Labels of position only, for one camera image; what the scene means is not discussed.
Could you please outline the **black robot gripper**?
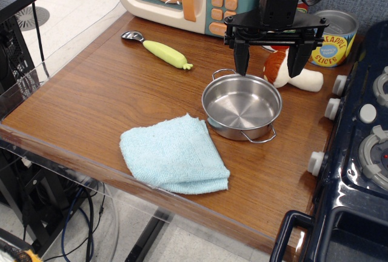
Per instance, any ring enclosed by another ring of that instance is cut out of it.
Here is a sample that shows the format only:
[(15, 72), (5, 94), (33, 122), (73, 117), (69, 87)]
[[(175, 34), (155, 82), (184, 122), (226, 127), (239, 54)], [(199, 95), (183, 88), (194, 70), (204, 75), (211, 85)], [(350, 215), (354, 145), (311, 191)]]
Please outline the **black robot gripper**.
[(224, 44), (233, 47), (236, 72), (245, 76), (250, 45), (290, 46), (287, 57), (289, 76), (298, 76), (315, 47), (323, 44), (323, 31), (329, 21), (298, 10), (302, 1), (313, 6), (321, 0), (259, 0), (257, 7), (225, 18)]

